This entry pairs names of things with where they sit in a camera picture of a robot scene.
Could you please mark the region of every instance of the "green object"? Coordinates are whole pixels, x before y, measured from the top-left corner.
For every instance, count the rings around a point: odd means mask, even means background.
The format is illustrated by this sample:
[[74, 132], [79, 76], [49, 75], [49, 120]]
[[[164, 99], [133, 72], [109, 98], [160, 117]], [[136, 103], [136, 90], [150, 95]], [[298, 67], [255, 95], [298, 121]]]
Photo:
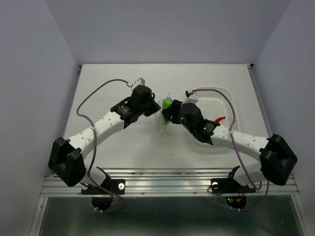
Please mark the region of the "green object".
[[[163, 111], [164, 109], [169, 108], [169, 106], [170, 106], [172, 103], [173, 103], [172, 98], [168, 97], [168, 98], [164, 99], [164, 100], [163, 100], [163, 103], [162, 103], [162, 111]], [[169, 121], [166, 121], [163, 115], [162, 115], [162, 117], [163, 117], [163, 121], [164, 121], [165, 126], [168, 125], [170, 122], [169, 122]]]

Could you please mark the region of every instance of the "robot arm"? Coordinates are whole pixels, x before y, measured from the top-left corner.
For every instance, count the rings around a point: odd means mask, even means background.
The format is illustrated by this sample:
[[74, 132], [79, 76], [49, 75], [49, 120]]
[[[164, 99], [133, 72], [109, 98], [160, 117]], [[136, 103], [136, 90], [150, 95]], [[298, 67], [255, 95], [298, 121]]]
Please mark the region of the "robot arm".
[[[97, 145], [99, 145], [111, 135], [136, 122], [141, 115], [148, 117], [157, 112], [160, 106], [154, 101], [154, 97], [150, 88], [144, 85], [136, 86], [130, 97], [112, 107], [105, 116], [94, 124], [94, 127], [89, 127], [67, 140], [62, 137], [56, 139], [48, 167], [69, 187], [79, 182], [93, 184], [87, 176], [83, 161], [94, 149], [93, 130], [97, 133]], [[91, 170], [91, 176], [100, 185], [107, 178], [97, 168]]]
[[[204, 119], [200, 109], [194, 104], [174, 100], [162, 111], [166, 121], [182, 124], [198, 141], [213, 146], [234, 149], [228, 128], [217, 122]], [[296, 162], [297, 157], [279, 135], [271, 138], [256, 137], [237, 131], [233, 133], [236, 148], [258, 162], [246, 169], [253, 182], [269, 180], [277, 185], [285, 185]], [[212, 179], [213, 193], [238, 193], [250, 182], [243, 168], [235, 167], [228, 178]]]

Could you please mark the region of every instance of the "white table surface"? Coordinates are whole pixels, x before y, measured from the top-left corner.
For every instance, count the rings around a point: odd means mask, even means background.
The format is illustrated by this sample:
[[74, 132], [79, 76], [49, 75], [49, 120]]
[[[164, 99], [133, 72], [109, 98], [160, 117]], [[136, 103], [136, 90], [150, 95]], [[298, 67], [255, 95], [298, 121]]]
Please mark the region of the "white table surface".
[[[156, 94], [156, 101], [167, 96], [184, 100], [185, 90], [199, 86], [224, 87], [234, 96], [241, 131], [267, 136], [252, 81], [244, 64], [84, 64], [70, 111], [65, 138], [89, 126], [76, 115], [76, 109], [102, 83], [111, 79], [135, 81], [144, 78]], [[131, 95], [121, 82], [103, 87], [81, 108], [81, 113], [94, 122], [111, 107]], [[96, 166], [104, 168], [222, 168], [239, 165], [233, 150], [202, 147], [183, 126], [170, 124], [157, 138], [151, 139], [153, 117], [140, 117], [138, 122], [114, 134], [98, 146]], [[85, 160], [89, 165], [91, 154]], [[242, 155], [244, 162], [255, 162]]]

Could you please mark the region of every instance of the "black plastic bracket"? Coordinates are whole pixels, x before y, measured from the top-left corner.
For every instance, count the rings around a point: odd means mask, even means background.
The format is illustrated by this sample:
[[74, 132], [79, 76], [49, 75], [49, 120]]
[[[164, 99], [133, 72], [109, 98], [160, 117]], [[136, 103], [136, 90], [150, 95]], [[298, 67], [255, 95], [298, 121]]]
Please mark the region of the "black plastic bracket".
[[211, 179], [211, 187], [213, 194], [224, 194], [224, 193], [241, 193], [245, 188], [245, 193], [255, 193], [256, 190], [249, 188], [249, 186], [241, 186], [232, 178], [213, 178]]
[[[104, 182], [101, 184], [101, 186], [108, 191], [111, 191], [113, 193], [116, 193], [118, 195], [125, 194], [125, 188], [120, 190], [118, 188], [118, 185], [122, 183], [124, 186], [126, 186], [126, 180], [125, 179], [110, 179], [110, 180], [104, 180]], [[109, 195], [106, 192], [103, 192], [97, 187], [90, 186], [86, 190], [81, 190], [82, 195]]]
[[193, 103], [185, 103], [180, 108], [181, 124], [200, 142], [213, 145], [211, 136], [219, 123], [203, 118], [201, 110]]
[[174, 100], [168, 108], [162, 110], [164, 119], [172, 122], [173, 124], [181, 124], [179, 120], [179, 113], [182, 103], [183, 102], [179, 100]]
[[110, 111], [119, 114], [120, 119], [124, 121], [124, 128], [127, 128], [141, 115], [148, 117], [160, 109], [154, 98], [155, 95], [150, 88], [138, 85], [130, 97], [112, 107]]
[[259, 150], [260, 170], [270, 182], [285, 185], [297, 162], [297, 157], [280, 135], [274, 134], [267, 140], [266, 147]]
[[234, 196], [234, 197], [225, 197], [226, 203], [233, 208], [236, 209], [243, 209], [246, 206], [247, 203], [247, 198], [246, 196], [243, 196], [241, 200], [237, 201], [239, 197]]
[[59, 137], [54, 141], [48, 167], [55, 172], [67, 186], [72, 187], [83, 179], [86, 168], [81, 150], [69, 144], [69, 140]]

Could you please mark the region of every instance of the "gray wall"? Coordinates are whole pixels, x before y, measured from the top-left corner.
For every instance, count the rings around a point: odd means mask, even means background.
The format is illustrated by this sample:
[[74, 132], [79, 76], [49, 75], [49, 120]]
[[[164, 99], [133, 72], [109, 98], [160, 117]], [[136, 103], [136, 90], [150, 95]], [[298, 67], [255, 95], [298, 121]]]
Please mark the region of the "gray wall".
[[315, 1], [292, 0], [254, 73], [274, 133], [282, 134], [299, 161], [294, 170], [304, 207], [315, 222]]
[[43, 0], [0, 2], [0, 235], [28, 235], [76, 60]]
[[80, 63], [254, 63], [289, 0], [46, 0]]

